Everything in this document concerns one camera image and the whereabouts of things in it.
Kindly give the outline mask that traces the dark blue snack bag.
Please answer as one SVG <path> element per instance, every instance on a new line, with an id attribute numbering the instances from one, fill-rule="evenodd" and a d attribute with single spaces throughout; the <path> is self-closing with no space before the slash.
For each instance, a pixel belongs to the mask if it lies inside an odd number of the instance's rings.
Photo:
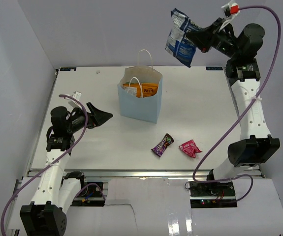
<path id="1" fill-rule="evenodd" d="M 196 46 L 186 37 L 186 33 L 199 31 L 201 27 L 177 8 L 171 11 L 171 18 L 173 27 L 169 33 L 165 50 L 181 64 L 190 68 Z"/>

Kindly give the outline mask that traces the orange Kettle chips bag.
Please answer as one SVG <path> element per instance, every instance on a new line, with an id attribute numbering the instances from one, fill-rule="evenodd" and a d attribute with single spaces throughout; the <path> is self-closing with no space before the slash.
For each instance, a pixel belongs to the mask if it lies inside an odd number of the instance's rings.
<path id="1" fill-rule="evenodd" d="M 158 90 L 158 84 L 155 83 L 125 83 L 123 86 L 128 94 L 137 98 L 154 96 Z"/>

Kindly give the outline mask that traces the purple brown M&M's packet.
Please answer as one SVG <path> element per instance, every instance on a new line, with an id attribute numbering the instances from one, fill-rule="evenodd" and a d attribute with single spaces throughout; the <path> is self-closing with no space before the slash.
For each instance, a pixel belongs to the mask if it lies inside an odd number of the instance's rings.
<path id="1" fill-rule="evenodd" d="M 163 137 L 163 139 L 154 147 L 151 149 L 151 151 L 157 155 L 158 157 L 161 157 L 168 146 L 174 143 L 174 139 L 171 135 L 166 133 Z"/>

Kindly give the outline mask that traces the red pink candy packet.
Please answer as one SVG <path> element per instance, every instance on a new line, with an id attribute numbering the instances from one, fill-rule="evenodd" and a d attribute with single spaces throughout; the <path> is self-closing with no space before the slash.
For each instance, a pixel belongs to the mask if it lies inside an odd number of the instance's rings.
<path id="1" fill-rule="evenodd" d="M 196 154 L 202 152 L 193 139 L 179 145 L 179 149 L 191 158 L 196 158 Z"/>

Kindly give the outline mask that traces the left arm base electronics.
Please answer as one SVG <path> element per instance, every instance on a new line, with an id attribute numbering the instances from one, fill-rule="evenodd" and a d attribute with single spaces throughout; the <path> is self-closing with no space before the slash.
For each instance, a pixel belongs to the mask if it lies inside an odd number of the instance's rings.
<path id="1" fill-rule="evenodd" d="M 103 207 L 103 182 L 84 181 L 86 187 L 72 202 L 71 207 Z"/>

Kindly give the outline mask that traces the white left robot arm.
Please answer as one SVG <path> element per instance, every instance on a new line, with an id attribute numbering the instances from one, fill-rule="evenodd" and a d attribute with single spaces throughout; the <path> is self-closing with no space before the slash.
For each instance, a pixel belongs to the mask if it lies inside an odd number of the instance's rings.
<path id="1" fill-rule="evenodd" d="M 46 137 L 46 170 L 28 205 L 23 205 L 20 217 L 29 236 L 62 236 L 66 231 L 66 213 L 76 196 L 88 190 L 82 172 L 65 174 L 74 145 L 74 133 L 93 129 L 106 123 L 112 114 L 87 103 L 88 112 L 76 107 L 71 112 L 64 106 L 51 110 L 52 126 Z"/>

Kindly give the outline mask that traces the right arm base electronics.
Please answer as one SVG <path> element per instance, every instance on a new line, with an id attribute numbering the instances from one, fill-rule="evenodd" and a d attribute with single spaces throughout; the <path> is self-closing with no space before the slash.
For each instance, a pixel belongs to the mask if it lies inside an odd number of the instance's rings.
<path id="1" fill-rule="evenodd" d="M 188 181 L 184 187 L 189 192 L 192 209 L 237 207 L 233 182 L 203 184 Z"/>

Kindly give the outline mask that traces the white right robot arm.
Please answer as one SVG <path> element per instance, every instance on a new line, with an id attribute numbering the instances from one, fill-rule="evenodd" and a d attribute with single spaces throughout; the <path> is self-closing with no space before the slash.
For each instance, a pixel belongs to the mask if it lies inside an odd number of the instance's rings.
<path id="1" fill-rule="evenodd" d="M 280 147 L 279 139 L 272 137 L 268 129 L 259 95 L 267 82 L 260 82 L 255 57 L 264 35 L 262 26 L 251 23 L 235 36 L 232 25 L 225 25 L 222 18 L 186 34 L 202 52 L 215 48 L 229 57 L 225 73 L 238 114 L 234 124 L 241 129 L 240 140 L 228 146 L 228 157 L 207 175 L 206 191 L 212 196 L 224 190 L 222 181 L 230 181 L 249 167 L 265 163 Z"/>

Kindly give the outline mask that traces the light blue paper bag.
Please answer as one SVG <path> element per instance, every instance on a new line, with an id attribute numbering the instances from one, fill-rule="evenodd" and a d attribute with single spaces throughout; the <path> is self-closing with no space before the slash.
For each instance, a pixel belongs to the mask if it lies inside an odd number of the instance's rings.
<path id="1" fill-rule="evenodd" d="M 125 83 L 155 83 L 158 84 L 158 90 L 154 96 L 137 98 L 124 90 Z M 157 123 L 161 109 L 162 83 L 163 75 L 154 69 L 153 64 L 145 66 L 138 62 L 136 66 L 126 68 L 118 83 L 120 115 Z"/>

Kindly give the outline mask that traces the aluminium table edge rail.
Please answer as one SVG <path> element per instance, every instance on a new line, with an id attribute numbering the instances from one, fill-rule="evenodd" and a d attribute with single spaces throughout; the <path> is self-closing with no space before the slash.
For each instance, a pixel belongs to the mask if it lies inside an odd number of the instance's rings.
<path id="1" fill-rule="evenodd" d="M 67 170 L 63 172 L 63 176 L 72 172 Z M 193 171 L 115 171 L 115 170 L 82 170 L 86 177 L 185 177 L 192 178 Z M 202 170 L 196 173 L 196 178 L 204 178 L 208 175 L 209 170 Z M 262 177 L 262 173 L 259 168 L 247 169 L 242 174 L 248 174 L 253 177 Z"/>

